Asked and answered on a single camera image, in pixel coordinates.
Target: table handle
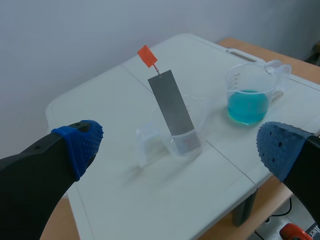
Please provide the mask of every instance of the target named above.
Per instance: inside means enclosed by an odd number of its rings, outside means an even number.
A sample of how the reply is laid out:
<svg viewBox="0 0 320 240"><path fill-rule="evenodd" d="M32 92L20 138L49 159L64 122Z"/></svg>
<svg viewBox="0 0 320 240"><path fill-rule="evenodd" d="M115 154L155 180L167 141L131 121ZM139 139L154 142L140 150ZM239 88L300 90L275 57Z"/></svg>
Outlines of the table handle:
<svg viewBox="0 0 320 240"><path fill-rule="evenodd" d="M248 54L244 51L240 51L238 49L235 49L235 48L227 48L226 50L228 53L232 54L232 55L235 55L239 58L242 58L244 60L247 60L248 62L252 62L252 63L262 63L262 64L265 64L266 62L259 58L259 57L256 57L256 56L253 56L251 54Z"/></svg>

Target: measuring cup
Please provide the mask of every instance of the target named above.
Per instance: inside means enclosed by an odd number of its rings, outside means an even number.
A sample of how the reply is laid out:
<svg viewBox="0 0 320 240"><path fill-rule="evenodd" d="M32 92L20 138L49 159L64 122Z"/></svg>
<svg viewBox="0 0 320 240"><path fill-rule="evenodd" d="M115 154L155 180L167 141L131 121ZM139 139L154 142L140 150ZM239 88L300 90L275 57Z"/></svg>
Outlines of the measuring cup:
<svg viewBox="0 0 320 240"><path fill-rule="evenodd" d="M159 107L153 111L151 123L173 155L189 158L199 154L206 141L204 126L207 118L207 102L204 99L188 96L185 96L183 101L193 123L193 130L181 135L171 135Z"/></svg>
<svg viewBox="0 0 320 240"><path fill-rule="evenodd" d="M247 125L261 121L271 102L283 95L281 86L290 74L291 66L279 60L232 67L225 76L229 116Z"/></svg>

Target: orange flag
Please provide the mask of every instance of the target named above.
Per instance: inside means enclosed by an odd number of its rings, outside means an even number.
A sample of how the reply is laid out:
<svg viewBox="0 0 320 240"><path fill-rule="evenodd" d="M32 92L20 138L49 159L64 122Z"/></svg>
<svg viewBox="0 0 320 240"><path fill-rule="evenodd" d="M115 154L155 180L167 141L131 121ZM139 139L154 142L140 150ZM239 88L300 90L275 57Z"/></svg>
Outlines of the orange flag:
<svg viewBox="0 0 320 240"><path fill-rule="evenodd" d="M142 59L142 61L145 63L145 65L150 68L153 64L157 62L158 59L156 59L155 55L151 52L149 47L147 45L144 45L139 51L138 55Z"/></svg>

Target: clear plastic container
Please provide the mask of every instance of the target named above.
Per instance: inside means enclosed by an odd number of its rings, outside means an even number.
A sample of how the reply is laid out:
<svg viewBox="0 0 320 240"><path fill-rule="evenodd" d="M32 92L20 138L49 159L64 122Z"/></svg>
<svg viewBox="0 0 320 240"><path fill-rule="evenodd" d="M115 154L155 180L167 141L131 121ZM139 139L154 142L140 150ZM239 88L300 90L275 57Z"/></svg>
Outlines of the clear plastic container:
<svg viewBox="0 0 320 240"><path fill-rule="evenodd" d="M140 167L145 167L170 154L183 159L192 159L207 146L208 131L205 128L207 101L188 96L185 96L183 101L194 130L172 136L162 112L157 106L152 113L151 122L136 130Z"/></svg>
<svg viewBox="0 0 320 240"><path fill-rule="evenodd" d="M281 86L290 74L291 66L279 60L232 67L225 76L229 116L247 125L261 121L271 102L283 95Z"/></svg>
<svg viewBox="0 0 320 240"><path fill-rule="evenodd" d="M159 107L153 111L151 123L172 154L179 157L193 157L202 151L202 145L206 140L204 126L207 118L207 103L203 99L194 97L184 97L183 101L194 130L181 135L171 135Z"/></svg>

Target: white table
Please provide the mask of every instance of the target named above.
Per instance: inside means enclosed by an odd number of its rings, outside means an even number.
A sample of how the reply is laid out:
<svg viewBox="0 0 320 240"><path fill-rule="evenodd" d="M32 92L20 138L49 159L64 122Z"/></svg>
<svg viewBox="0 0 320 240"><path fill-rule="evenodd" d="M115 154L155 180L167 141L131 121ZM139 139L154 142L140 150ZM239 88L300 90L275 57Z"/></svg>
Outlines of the white table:
<svg viewBox="0 0 320 240"><path fill-rule="evenodd" d="M183 94L218 99L215 110L226 104L221 91L225 72L246 62L226 54L225 48L192 35L178 35L152 51L159 59L161 72L172 69ZM136 129L150 120L156 106L147 84L147 79L155 74L134 57L56 98L47 107L50 129L84 119L93 119L103 126L99 153L81 180L68 191L83 240L194 238L253 194L270 176L255 153L253 136L259 126L226 127L221 112L211 119L208 141L214 147L210 146L196 160L181 162L167 156L140 169ZM296 85L291 85L294 94ZM302 90L309 94L307 101L319 97L317 90ZM266 119L286 122L277 111L283 111L280 105L275 105ZM308 119L319 115L302 111ZM247 148L246 154L239 153L239 148Z"/></svg>

